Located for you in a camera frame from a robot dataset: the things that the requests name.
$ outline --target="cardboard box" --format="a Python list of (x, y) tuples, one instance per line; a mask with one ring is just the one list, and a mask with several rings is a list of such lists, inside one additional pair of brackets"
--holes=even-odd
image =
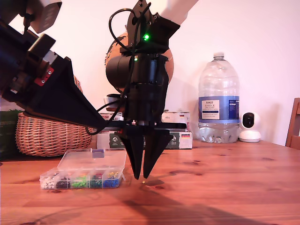
[[(114, 134), (115, 131), (108, 131), (97, 134), (97, 149), (123, 149), (125, 148), (121, 139)], [(173, 139), (166, 149), (192, 149), (192, 132), (170, 132)]]
[(164, 112), (161, 115), (163, 123), (185, 123), (187, 125), (186, 131), (190, 129), (190, 113), (189, 112)]

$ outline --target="security camera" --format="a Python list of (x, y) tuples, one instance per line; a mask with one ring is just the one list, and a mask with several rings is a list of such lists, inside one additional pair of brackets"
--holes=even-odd
[(240, 117), (241, 133), (239, 135), (242, 142), (259, 142), (261, 134), (259, 133), (261, 118), (255, 112), (243, 113)]

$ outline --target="wood grain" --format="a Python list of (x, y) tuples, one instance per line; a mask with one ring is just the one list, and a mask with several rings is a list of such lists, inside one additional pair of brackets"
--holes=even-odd
[(300, 151), (267, 143), (165, 150), (150, 177), (115, 189), (41, 190), (59, 158), (2, 162), (1, 224), (299, 225)]

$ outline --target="black cable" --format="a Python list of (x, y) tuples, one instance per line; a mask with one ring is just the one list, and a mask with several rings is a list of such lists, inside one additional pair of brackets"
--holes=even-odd
[(130, 8), (123, 8), (123, 9), (120, 9), (120, 10), (116, 11), (114, 14), (111, 15), (111, 17), (109, 18), (109, 21), (108, 21), (108, 27), (109, 27), (110, 33), (112, 34), (113, 39), (114, 39), (119, 45), (121, 45), (123, 48), (125, 48), (127, 51), (131, 51), (129, 48), (127, 48), (125, 45), (123, 45), (122, 42), (120, 42), (120, 41), (118, 40), (118, 38), (117, 38), (117, 37), (115, 36), (115, 34), (113, 33), (113, 29), (112, 29), (112, 20), (113, 20), (113, 17), (114, 17), (115, 15), (117, 15), (118, 13), (125, 12), (125, 11), (132, 12), (133, 15), (135, 16), (135, 12), (134, 12), (132, 9), (130, 9)]
[[(99, 112), (100, 110), (104, 109), (105, 107), (107, 107), (107, 106), (109, 106), (109, 105), (113, 105), (113, 104), (115, 104), (115, 103), (118, 103), (119, 101), (120, 101), (120, 100), (116, 100), (116, 101), (113, 101), (113, 102), (109, 102), (109, 103), (107, 103), (107, 104), (101, 106), (99, 109), (97, 109), (97, 112)], [(89, 128), (88, 128), (88, 127), (85, 128), (85, 131), (86, 131), (89, 135), (96, 135), (96, 134), (97, 134), (96, 132), (94, 132), (95, 134), (91, 133), (91, 132), (89, 131)]]
[(108, 22), (108, 26), (109, 26), (109, 30), (112, 34), (112, 37), (115, 39), (115, 41), (121, 45), (123, 48), (125, 48), (127, 51), (130, 51), (131, 52), (131, 68), (130, 68), (130, 72), (129, 72), (129, 76), (128, 76), (128, 80), (127, 80), (127, 83), (126, 83), (126, 86), (124, 88), (124, 91), (122, 92), (121, 94), (121, 97), (120, 97), (120, 102), (119, 102), (119, 105), (117, 107), (117, 109), (115, 110), (115, 112), (113, 113), (113, 115), (111, 116), (111, 118), (109, 120), (106, 121), (105, 123), (105, 126), (102, 127), (102, 128), (98, 128), (97, 131), (95, 131), (94, 133), (91, 133), (88, 131), (88, 129), (86, 128), (86, 131), (89, 135), (96, 135), (98, 134), (99, 132), (101, 132), (101, 130), (103, 130), (105, 127), (108, 126), (108, 124), (114, 119), (114, 117), (117, 115), (117, 113), (119, 112), (122, 104), (123, 104), (123, 101), (125, 99), (125, 96), (126, 94), (128, 93), (128, 90), (130, 88), (130, 83), (131, 83), (131, 77), (132, 77), (132, 74), (133, 74), (133, 69), (134, 69), (134, 66), (135, 66), (135, 46), (136, 46), (136, 37), (137, 37), (137, 31), (138, 31), (138, 28), (140, 26), (140, 23), (142, 21), (142, 17), (145, 15), (145, 13), (147, 12), (147, 10), (149, 9), (149, 7), (151, 6), (151, 2), (148, 3), (148, 5), (146, 6), (146, 8), (142, 11), (140, 17), (138, 18), (137, 22), (136, 22), (136, 27), (135, 27), (135, 35), (134, 35), (134, 40), (133, 40), (133, 45), (132, 45), (132, 49), (129, 49), (127, 48), (125, 45), (123, 45), (118, 39), (117, 37), (114, 35), (113, 33), (113, 30), (112, 30), (112, 19), (113, 17), (120, 13), (120, 12), (124, 12), (124, 11), (130, 11), (134, 14), (133, 10), (132, 9), (129, 9), (129, 8), (124, 8), (124, 9), (120, 9), (118, 11), (116, 11), (109, 19), (109, 22)]

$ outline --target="plastic storage box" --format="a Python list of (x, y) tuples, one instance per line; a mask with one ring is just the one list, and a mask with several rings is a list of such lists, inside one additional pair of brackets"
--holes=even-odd
[(126, 150), (68, 150), (57, 167), (40, 176), (42, 189), (117, 188), (124, 178)]

